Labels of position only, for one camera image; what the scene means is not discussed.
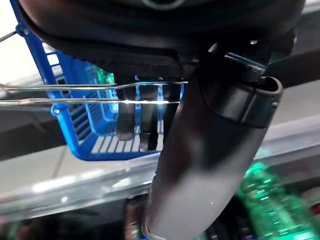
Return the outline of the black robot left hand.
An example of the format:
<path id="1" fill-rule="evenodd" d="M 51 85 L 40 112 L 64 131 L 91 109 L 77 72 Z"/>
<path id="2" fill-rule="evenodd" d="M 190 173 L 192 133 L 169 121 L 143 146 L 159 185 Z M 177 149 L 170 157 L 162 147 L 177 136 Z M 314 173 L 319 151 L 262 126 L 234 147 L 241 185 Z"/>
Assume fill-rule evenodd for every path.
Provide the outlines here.
<path id="1" fill-rule="evenodd" d="M 20 0 L 49 46 L 114 74 L 187 80 L 164 138 L 142 229 L 191 240 L 221 214 L 252 163 L 283 93 L 266 76 L 288 55 L 302 0 Z"/>

